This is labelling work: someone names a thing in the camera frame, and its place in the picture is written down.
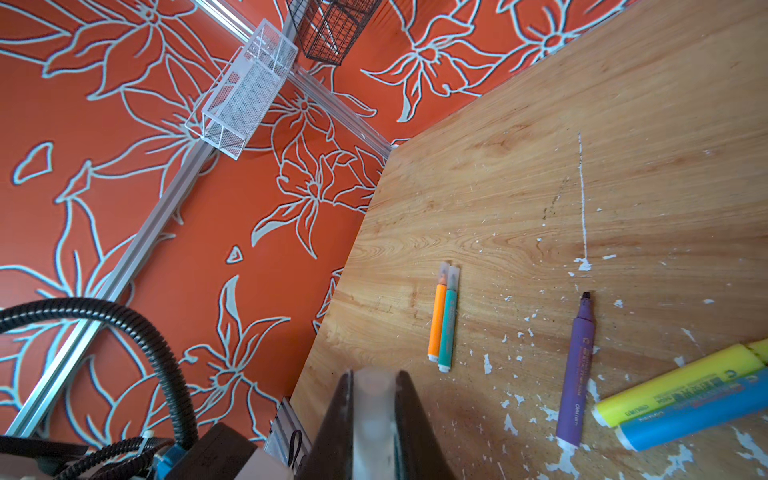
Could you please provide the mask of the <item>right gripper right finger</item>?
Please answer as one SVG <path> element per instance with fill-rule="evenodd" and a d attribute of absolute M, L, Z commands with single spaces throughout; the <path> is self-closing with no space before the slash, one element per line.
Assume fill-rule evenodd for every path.
<path fill-rule="evenodd" d="M 411 376 L 395 375 L 397 479 L 455 479 L 421 404 Z"/>

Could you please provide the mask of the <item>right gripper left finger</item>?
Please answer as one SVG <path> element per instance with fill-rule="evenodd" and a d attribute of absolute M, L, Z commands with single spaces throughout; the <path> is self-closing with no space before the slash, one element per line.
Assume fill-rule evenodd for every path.
<path fill-rule="evenodd" d="M 354 373 L 344 373 L 337 384 L 320 430 L 297 479 L 343 479 L 353 474 Z"/>

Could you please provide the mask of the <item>green pen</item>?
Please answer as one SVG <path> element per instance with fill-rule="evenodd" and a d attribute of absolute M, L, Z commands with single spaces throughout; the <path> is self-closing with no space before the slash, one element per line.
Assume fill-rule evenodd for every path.
<path fill-rule="evenodd" d="M 448 269 L 441 343 L 438 356 L 438 368 L 441 373 L 449 373 L 453 363 L 460 272 L 461 270 L 458 266 L 450 266 Z"/>

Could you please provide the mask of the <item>orange pen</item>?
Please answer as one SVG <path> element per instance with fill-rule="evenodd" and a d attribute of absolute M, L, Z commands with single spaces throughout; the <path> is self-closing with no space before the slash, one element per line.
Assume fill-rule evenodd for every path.
<path fill-rule="evenodd" d="M 447 292 L 450 264 L 442 262 L 438 270 L 437 286 L 434 296 L 433 312 L 430 326 L 427 357 L 431 362 L 437 362 L 442 334 L 442 323 Z"/>

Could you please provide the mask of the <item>purple pen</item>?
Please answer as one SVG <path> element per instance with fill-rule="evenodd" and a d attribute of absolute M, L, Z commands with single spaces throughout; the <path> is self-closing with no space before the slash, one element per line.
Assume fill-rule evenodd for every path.
<path fill-rule="evenodd" d="M 556 429 L 557 439 L 574 448 L 581 443 L 595 331 L 592 295 L 584 292 L 572 325 Z"/>

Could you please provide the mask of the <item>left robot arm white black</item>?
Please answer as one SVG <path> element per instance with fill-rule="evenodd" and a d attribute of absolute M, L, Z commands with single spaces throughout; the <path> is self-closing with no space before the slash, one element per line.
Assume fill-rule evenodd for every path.
<path fill-rule="evenodd" d="M 153 308 L 148 319 L 179 362 L 199 432 L 224 423 L 262 443 L 275 411 L 252 367 L 262 326 L 246 326 L 229 300 L 175 315 Z M 45 316 L 33 308 L 1 314 L 1 429 L 8 430 L 43 367 L 63 344 L 76 320 Z M 57 394 L 34 435 L 98 449 L 154 429 L 173 436 L 170 410 L 159 378 L 133 335 L 100 324 L 75 373 Z"/>

